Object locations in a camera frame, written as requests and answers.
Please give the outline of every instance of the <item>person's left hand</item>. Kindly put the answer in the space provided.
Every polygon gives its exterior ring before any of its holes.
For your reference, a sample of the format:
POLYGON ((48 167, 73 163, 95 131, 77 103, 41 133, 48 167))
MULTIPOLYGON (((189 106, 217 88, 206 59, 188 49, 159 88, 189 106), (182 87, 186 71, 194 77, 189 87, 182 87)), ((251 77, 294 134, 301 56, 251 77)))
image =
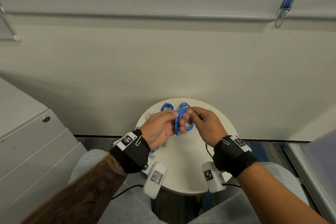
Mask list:
MULTIPOLYGON (((140 130, 148 143, 150 150, 155 150, 167 141, 170 136, 175 134, 174 126, 177 116, 178 114, 176 110, 158 112, 150 116, 141 126, 140 130)), ((181 134, 187 133, 185 127, 187 119, 189 119, 189 115, 184 113, 178 122, 178 129, 181 134)))

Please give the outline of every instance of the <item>floor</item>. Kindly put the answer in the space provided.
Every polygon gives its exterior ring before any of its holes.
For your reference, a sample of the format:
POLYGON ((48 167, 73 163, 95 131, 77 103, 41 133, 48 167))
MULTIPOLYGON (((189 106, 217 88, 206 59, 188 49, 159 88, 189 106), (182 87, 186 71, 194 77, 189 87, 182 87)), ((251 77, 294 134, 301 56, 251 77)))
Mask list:
MULTIPOLYGON (((87 150, 100 149, 109 151, 113 142, 119 137, 115 138, 97 138, 97 137, 76 137, 87 150)), ((291 171, 295 177, 298 178, 294 167, 287 158, 283 147, 287 143, 279 142, 265 142, 256 140, 244 140, 250 146, 253 154, 257 157, 259 162, 273 162, 291 171)), ((316 210, 313 201, 311 200, 306 189, 302 185, 309 204, 316 210)), ((161 189, 157 198, 152 201, 152 210, 158 218, 166 223, 171 224, 185 224, 196 218, 202 208, 202 201, 196 196, 183 196, 172 193, 165 189, 161 189)))

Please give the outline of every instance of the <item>white filing cabinet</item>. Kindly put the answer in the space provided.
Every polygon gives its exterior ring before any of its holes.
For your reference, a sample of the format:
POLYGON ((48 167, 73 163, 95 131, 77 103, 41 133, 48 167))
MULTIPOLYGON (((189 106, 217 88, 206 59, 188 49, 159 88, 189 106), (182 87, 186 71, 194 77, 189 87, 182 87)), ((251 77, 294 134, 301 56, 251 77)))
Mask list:
POLYGON ((63 188, 85 152, 52 110, 0 78, 0 223, 63 188))

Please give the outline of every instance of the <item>forearm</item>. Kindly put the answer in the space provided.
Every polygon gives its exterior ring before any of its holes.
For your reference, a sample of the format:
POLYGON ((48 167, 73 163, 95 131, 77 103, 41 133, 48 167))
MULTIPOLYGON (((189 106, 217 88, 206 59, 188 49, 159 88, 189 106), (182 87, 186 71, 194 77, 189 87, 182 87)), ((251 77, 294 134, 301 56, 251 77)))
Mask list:
POLYGON ((237 176, 262 224, 327 222, 256 162, 237 176))
POLYGON ((93 168, 40 205, 21 224, 97 223, 126 177, 120 164, 107 154, 93 168))

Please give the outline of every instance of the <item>black cable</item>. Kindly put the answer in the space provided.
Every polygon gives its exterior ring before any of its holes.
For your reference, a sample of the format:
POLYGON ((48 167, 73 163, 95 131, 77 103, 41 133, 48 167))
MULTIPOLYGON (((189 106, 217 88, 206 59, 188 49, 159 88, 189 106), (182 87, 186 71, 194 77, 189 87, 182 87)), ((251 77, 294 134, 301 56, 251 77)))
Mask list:
POLYGON ((113 199, 119 197, 121 194, 125 193, 125 192, 128 191, 129 189, 134 188, 134 187, 140 187, 140 188, 143 188, 144 186, 141 185, 141 184, 133 185, 133 186, 131 186, 131 187, 125 189, 123 192, 120 192, 120 193, 119 193, 118 195, 116 195, 115 197, 113 197, 113 198, 111 199, 111 201, 112 201, 113 199))
POLYGON ((208 154, 209 154, 210 157, 212 158, 212 155, 210 154, 210 152, 209 152, 209 150, 208 150, 208 145, 207 145, 207 143, 205 143, 205 148, 207 149, 208 154))
POLYGON ((236 184, 228 184, 228 183, 222 183, 223 186, 235 186, 235 187, 238 187, 238 188, 241 188, 241 186, 239 185, 236 185, 236 184))

